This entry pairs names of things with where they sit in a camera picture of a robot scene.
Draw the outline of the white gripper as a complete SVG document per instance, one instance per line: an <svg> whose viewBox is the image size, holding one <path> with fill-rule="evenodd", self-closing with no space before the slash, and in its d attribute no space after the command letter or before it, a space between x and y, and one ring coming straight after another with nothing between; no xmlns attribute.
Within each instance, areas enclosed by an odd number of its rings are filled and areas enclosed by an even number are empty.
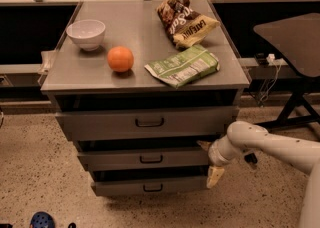
<svg viewBox="0 0 320 228"><path fill-rule="evenodd" d="M213 166L210 166L208 169L207 175L207 188L211 189L214 187L220 178L224 174L224 168L230 163L232 154L230 149L225 147L219 141L214 142L213 144L208 141L198 140L197 144L205 151L208 151L208 157Z"/></svg>

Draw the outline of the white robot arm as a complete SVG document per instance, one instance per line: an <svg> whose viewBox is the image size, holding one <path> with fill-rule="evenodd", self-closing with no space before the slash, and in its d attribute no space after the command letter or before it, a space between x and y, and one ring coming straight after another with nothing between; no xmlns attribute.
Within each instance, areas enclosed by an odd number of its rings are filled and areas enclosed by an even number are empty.
<svg viewBox="0 0 320 228"><path fill-rule="evenodd" d="M298 228L320 228L320 143L269 133L244 121L231 123L226 134L215 141L198 140L209 158L207 187L212 188L228 165L253 149L287 163L309 176Z"/></svg>

